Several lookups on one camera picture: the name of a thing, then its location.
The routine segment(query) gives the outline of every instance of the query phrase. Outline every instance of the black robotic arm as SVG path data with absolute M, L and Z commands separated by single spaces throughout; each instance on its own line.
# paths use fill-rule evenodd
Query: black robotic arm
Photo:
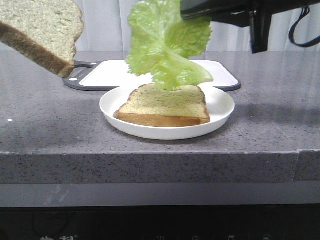
M 183 19 L 208 15 L 213 22 L 232 24 L 238 27 L 250 26 L 252 53 L 268 50 L 268 39 L 272 15 L 302 8 L 299 20 L 292 26 L 289 39 L 300 47 L 311 47 L 320 43 L 320 37 L 305 44 L 294 41 L 294 30 L 298 22 L 310 11 L 309 6 L 320 0 L 182 0 Z

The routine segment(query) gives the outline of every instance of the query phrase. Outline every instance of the granite countertop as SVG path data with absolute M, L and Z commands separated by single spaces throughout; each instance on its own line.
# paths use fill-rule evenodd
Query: granite countertop
M 80 61 L 122 52 L 78 52 Z M 151 140 L 112 127 L 102 91 L 80 91 L 14 51 L 0 53 L 0 183 L 287 183 L 320 180 L 319 52 L 206 52 L 242 87 L 210 134 Z

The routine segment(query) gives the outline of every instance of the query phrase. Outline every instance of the green lettuce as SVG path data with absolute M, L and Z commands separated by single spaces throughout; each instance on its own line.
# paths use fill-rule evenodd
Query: green lettuce
M 152 74 L 157 87 L 172 90 L 213 80 L 202 66 L 189 60 L 202 54 L 210 40 L 210 18 L 183 20 L 181 0 L 144 0 L 133 6 L 126 63 L 137 76 Z

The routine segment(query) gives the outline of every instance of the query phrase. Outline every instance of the toast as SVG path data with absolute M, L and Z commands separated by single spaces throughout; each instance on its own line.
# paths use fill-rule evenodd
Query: toast
M 172 91 L 158 89 L 154 83 L 142 85 L 113 116 L 150 127 L 187 127 L 210 122 L 205 94 L 196 85 Z
M 0 42 L 61 78 L 74 69 L 84 30 L 74 0 L 1 0 Z

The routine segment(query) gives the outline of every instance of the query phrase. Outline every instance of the bread crust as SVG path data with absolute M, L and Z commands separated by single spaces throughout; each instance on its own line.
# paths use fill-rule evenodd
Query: bread crust
M 79 39 L 82 31 L 83 27 L 81 32 L 74 37 L 75 42 Z M 43 46 L 37 44 L 25 33 L 1 21 L 0 42 L 15 49 L 22 55 L 26 56 L 30 60 L 34 61 L 38 65 L 44 67 L 45 69 L 58 75 L 61 78 L 67 78 L 75 67 L 75 63 L 73 60 L 69 62 L 57 57 L 52 52 L 45 49 Z M 75 46 L 71 52 L 73 53 L 74 57 L 77 52 Z
M 167 116 L 157 114 L 136 114 L 136 113 L 114 113 L 116 119 L 143 126 L 149 127 L 189 127 L 210 122 L 208 118 L 201 117 L 186 117 L 186 116 Z

